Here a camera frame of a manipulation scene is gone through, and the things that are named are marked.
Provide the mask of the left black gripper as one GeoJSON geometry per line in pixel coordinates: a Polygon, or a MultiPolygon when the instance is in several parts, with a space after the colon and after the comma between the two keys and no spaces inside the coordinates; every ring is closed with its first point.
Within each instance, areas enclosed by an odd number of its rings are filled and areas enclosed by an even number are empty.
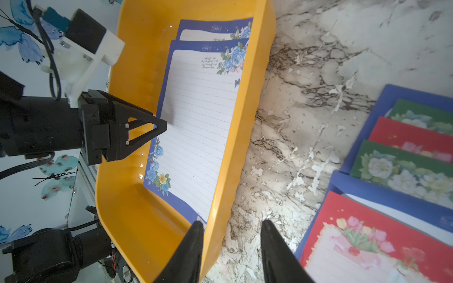
{"type": "Polygon", "coordinates": [[[24,96],[24,85],[1,74],[1,156],[44,159],[79,149],[89,165],[123,160],[166,132],[167,121],[102,91],[67,99],[24,96]]]}

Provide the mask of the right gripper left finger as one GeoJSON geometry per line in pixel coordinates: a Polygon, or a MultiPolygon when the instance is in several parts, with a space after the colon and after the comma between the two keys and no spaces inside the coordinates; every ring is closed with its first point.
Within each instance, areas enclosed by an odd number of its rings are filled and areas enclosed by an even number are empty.
{"type": "Polygon", "coordinates": [[[154,283],[198,283],[203,243],[204,226],[195,221],[154,283]]]}

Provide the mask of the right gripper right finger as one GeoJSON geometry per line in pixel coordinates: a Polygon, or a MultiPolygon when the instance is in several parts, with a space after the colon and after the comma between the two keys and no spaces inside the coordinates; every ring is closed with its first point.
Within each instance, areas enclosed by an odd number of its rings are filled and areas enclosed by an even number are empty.
{"type": "Polygon", "coordinates": [[[261,254],[265,283],[314,283],[268,219],[261,226],[261,254]]]}

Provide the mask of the green floral stationery paper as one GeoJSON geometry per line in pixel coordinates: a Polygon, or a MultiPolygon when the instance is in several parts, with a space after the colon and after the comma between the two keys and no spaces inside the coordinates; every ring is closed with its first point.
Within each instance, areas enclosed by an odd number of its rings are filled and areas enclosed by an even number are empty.
{"type": "Polygon", "coordinates": [[[451,209],[453,165],[364,140],[349,175],[451,209]]]}
{"type": "Polygon", "coordinates": [[[387,115],[388,119],[410,126],[453,135],[453,113],[409,100],[399,99],[387,115]]]}

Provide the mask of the red stationery paper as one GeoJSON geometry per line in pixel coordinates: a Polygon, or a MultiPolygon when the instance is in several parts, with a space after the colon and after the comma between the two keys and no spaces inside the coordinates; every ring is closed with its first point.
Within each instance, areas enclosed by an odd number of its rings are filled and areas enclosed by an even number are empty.
{"type": "Polygon", "coordinates": [[[452,247],[334,192],[300,257],[316,283],[450,283],[452,247]]]}
{"type": "Polygon", "coordinates": [[[453,162],[453,138],[381,117],[368,140],[443,162],[453,162]]]}

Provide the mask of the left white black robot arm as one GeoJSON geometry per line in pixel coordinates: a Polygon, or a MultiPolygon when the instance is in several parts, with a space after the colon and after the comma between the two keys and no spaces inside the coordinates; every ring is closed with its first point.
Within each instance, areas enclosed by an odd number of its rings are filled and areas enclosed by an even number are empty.
{"type": "MultiPolygon", "coordinates": [[[[25,87],[1,75],[1,156],[23,156],[26,162],[1,172],[5,179],[39,168],[47,187],[44,197],[69,189],[78,161],[57,152],[79,150],[89,165],[127,158],[167,129],[153,113],[109,93],[89,90],[70,107],[67,99],[27,97],[25,87]]],[[[112,253],[105,230],[90,222],[91,231],[72,236],[72,230],[46,228],[24,238],[7,237],[13,273],[8,283],[71,283],[80,270],[112,253]]]]}

